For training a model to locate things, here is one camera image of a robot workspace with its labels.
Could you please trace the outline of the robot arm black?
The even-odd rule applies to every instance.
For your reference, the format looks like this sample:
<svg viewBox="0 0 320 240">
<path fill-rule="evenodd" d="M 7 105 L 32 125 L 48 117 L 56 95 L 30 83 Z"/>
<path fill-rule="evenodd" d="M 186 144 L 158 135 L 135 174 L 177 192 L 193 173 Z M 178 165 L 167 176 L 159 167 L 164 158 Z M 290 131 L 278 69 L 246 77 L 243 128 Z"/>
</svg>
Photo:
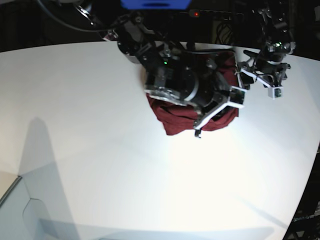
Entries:
<svg viewBox="0 0 320 240">
<path fill-rule="evenodd" d="M 215 131 L 239 115 L 246 90 L 236 76 L 231 48 L 196 49 L 171 34 L 173 20 L 187 4 L 173 1 L 40 0 L 39 7 L 61 25 L 98 33 L 145 71 L 143 90 L 150 108 L 174 136 L 185 130 Z"/>
<path fill-rule="evenodd" d="M 265 88 L 281 87 L 287 79 L 287 70 L 291 69 L 284 59 L 296 48 L 286 3 L 284 0 L 251 0 L 249 5 L 260 26 L 261 47 L 258 53 L 243 51 L 249 59 L 238 64 L 239 79 L 247 90 L 256 81 L 262 82 Z"/>
</svg>

